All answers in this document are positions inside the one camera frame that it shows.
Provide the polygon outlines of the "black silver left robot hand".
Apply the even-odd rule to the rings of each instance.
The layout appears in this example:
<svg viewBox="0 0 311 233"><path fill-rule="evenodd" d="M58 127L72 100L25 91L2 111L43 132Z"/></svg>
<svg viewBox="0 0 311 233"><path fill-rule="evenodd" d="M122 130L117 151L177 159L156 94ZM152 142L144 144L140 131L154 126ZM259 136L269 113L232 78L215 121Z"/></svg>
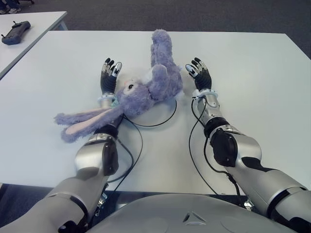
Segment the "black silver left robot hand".
<svg viewBox="0 0 311 233"><path fill-rule="evenodd" d="M122 63L115 63L114 60L107 58L102 66L100 87L102 94L115 93L117 77L121 71Z"/></svg>

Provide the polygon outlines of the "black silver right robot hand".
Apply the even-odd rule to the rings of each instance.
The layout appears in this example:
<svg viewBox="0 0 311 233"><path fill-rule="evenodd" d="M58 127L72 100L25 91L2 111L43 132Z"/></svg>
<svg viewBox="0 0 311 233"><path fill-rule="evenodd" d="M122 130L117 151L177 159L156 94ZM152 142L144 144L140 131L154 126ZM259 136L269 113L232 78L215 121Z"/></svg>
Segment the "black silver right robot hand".
<svg viewBox="0 0 311 233"><path fill-rule="evenodd" d="M189 75L194 79L195 86L199 91L204 89L211 89L211 75L207 66L201 59L195 57L191 61L191 64L185 65L185 68Z"/></svg>

